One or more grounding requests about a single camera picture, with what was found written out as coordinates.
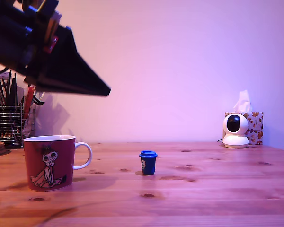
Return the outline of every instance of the mug handle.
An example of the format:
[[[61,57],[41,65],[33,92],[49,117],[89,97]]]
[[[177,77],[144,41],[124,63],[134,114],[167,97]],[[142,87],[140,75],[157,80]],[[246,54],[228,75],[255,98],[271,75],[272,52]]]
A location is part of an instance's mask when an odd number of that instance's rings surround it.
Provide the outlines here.
[[[86,161],[86,163],[84,163],[83,165],[80,165],[80,166],[74,166],[73,169],[83,169],[84,167],[86,167],[86,166],[91,162],[92,152],[91,152],[90,146],[89,146],[87,143],[78,142],[78,143],[75,144],[75,150],[76,150],[77,147],[80,146],[80,145],[84,145],[85,147],[88,148],[88,150],[89,150],[89,158],[88,158],[88,160]]]

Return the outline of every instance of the wooden table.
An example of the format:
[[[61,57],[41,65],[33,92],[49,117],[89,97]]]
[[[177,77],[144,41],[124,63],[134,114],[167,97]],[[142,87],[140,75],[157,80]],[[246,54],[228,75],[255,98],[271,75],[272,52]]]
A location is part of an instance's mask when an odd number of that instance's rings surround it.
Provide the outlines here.
[[[0,156],[0,227],[284,227],[284,151],[213,143],[91,144],[73,184],[33,192],[23,150]],[[139,153],[158,153],[143,176]],[[75,164],[87,158],[76,151]]]

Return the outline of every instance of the tissue box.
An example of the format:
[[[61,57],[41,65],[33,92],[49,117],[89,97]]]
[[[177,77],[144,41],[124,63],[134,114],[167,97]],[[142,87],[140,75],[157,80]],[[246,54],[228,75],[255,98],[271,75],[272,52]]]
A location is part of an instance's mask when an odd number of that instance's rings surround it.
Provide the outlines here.
[[[263,112],[226,112],[225,117],[230,114],[241,114],[248,121],[248,129],[245,135],[250,145],[263,144]]]

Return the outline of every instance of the red mug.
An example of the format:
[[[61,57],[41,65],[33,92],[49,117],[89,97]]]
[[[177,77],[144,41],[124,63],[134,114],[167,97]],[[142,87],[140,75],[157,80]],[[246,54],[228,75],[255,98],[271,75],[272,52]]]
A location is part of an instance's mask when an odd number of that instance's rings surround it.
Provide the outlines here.
[[[76,143],[75,136],[38,136],[23,140],[28,187],[33,191],[52,191],[72,183],[73,170],[86,167],[92,158],[88,144]],[[74,166],[75,149],[84,145],[89,150],[87,162]]]

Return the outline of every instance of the small blue cup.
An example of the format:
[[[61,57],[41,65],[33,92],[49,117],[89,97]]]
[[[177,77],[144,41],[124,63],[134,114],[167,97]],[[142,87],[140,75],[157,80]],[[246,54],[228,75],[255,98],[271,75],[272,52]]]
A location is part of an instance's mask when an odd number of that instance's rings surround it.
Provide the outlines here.
[[[157,153],[145,150],[139,156],[141,157],[143,175],[153,175],[155,173]]]

